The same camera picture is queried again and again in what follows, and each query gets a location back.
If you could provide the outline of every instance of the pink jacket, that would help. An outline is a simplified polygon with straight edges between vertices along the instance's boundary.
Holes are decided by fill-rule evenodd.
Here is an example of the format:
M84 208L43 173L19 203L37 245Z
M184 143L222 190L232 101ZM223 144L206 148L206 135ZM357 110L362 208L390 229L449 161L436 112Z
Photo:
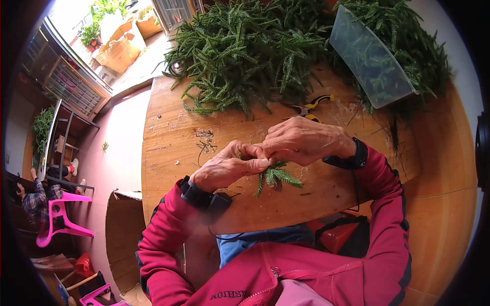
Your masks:
M199 222L199 212L182 200L175 185L155 208L138 243L143 291L154 306L273 305L281 278L307 284L333 305L399 304L412 277L412 257L398 171L391 169L383 154L368 148L365 167L354 173L375 200L364 259L295 244L258 243L195 291L175 253Z

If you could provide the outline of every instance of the stool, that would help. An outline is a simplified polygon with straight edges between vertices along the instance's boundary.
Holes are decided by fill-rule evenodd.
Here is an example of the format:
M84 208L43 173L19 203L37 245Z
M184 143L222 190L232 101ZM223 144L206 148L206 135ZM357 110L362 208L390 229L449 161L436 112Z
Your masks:
M40 248L46 247L51 242L51 237L57 233L67 233L71 235L77 236L85 236L85 237L94 237L94 232L89 231L81 226L78 226L68 220L68 216L66 215L65 202L67 201L81 201L81 202L91 202L92 199L88 196L78 195L68 193L63 191L63 195L61 199L48 201L48 209L49 209L49 230L40 229L37 234L36 244ZM53 206L59 207L58 212L53 210ZM63 216L63 221L65 222L66 228L57 230L53 232L53 219L59 216Z
M83 298L80 299L80 303L82 303L83 306L102 306L102 304L97 302L94 299L94 297L96 297L100 293L106 291L110 287L111 287L111 285L107 284L107 285L100 287L97 290L90 292L89 294L87 294L86 296L84 296ZM125 306L125 305L130 306L130 304L124 300L119 301L118 303L112 304L111 306L116 306L116 305L118 305L118 306Z
M95 69L95 73L100 76L104 82L110 85L116 79L116 73L107 68L106 66L100 65Z

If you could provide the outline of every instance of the pliers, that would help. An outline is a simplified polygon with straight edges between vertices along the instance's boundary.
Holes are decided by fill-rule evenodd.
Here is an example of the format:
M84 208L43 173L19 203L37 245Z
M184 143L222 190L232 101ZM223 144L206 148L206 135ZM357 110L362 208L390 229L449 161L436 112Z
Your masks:
M299 105L294 105L294 104L289 104L289 103L282 103L282 104L289 106L289 107L299 108L299 114L289 116L287 118L284 118L284 120L292 118L292 117L296 117L296 116L302 116L302 117L305 117L309 120L321 123L320 119L318 119L315 115L310 114L310 110L314 109L320 101L333 100L333 99L334 99L333 94L325 94L325 95L319 96L318 98L313 99L313 101L311 101L311 103L305 104L304 106L299 106Z

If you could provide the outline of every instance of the white shoe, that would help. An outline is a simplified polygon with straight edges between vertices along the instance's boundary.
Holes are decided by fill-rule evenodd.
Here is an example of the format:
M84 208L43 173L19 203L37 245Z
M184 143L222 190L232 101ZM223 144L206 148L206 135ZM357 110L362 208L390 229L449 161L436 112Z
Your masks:
M75 158L71 163L70 163L71 166L73 166L73 172L72 172L72 176L76 176L77 172L78 172L78 158Z
M80 185L83 185L83 186L87 186L87 181L85 179L83 179L81 182L80 182ZM78 190L78 193L80 195L85 195L85 188L82 188L82 187L77 187L76 190Z

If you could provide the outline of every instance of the plastic container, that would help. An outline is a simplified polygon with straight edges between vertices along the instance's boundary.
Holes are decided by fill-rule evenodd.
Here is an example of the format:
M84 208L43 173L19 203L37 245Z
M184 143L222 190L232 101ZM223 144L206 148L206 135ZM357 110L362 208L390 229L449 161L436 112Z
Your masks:
M354 73L374 108L418 94L388 48L364 23L340 5L330 44Z

